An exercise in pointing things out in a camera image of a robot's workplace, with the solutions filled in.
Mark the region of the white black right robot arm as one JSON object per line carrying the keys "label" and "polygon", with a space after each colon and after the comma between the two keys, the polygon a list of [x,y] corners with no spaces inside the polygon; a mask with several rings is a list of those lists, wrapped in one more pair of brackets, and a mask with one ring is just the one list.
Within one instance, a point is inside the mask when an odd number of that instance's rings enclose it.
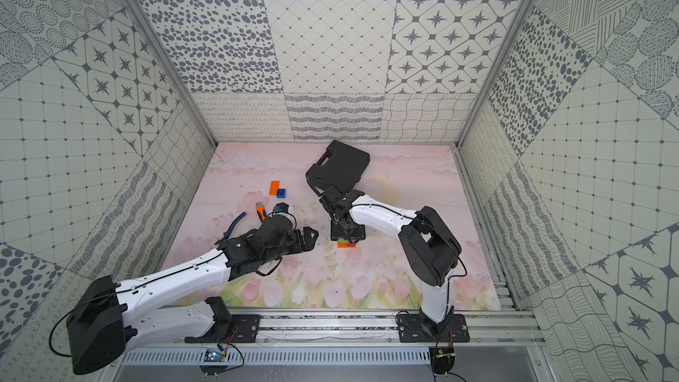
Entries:
{"label": "white black right robot arm", "polygon": [[424,283],[420,311],[433,324],[447,320],[447,278],[459,263],[462,247],[436,210],[400,209],[361,191],[341,193],[335,187],[318,196],[330,216],[332,240],[355,244],[366,239],[368,227],[398,240],[412,272]]}

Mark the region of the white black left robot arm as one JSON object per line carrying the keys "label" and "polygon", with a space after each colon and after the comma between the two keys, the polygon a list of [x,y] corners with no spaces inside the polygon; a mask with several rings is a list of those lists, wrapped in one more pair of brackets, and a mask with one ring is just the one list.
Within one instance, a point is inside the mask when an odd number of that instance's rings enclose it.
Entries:
{"label": "white black left robot arm", "polygon": [[127,350],[166,341],[220,344],[254,341],[259,319],[241,324],[225,300],[176,307],[174,302],[204,288],[260,274],[262,266],[314,249],[319,233],[286,214],[266,218],[256,229],[223,238],[208,252],[180,265],[136,279],[92,282],[65,319],[69,357],[76,375],[103,369]]}

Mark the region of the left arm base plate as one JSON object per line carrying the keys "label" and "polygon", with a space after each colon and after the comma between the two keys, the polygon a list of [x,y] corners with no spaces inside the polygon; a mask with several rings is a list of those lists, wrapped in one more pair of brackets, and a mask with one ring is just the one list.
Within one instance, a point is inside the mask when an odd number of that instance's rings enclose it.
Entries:
{"label": "left arm base plate", "polygon": [[231,318],[218,318],[199,337],[185,337],[188,344],[198,343],[255,343],[262,316],[233,315]]}

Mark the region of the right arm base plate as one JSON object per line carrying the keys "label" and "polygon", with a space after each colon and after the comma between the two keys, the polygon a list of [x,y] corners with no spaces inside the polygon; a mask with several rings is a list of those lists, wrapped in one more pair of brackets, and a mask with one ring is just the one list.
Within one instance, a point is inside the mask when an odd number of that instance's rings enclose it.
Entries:
{"label": "right arm base plate", "polygon": [[435,323],[424,314],[398,314],[395,323],[401,343],[414,342],[469,342],[470,334],[462,314],[450,314]]}

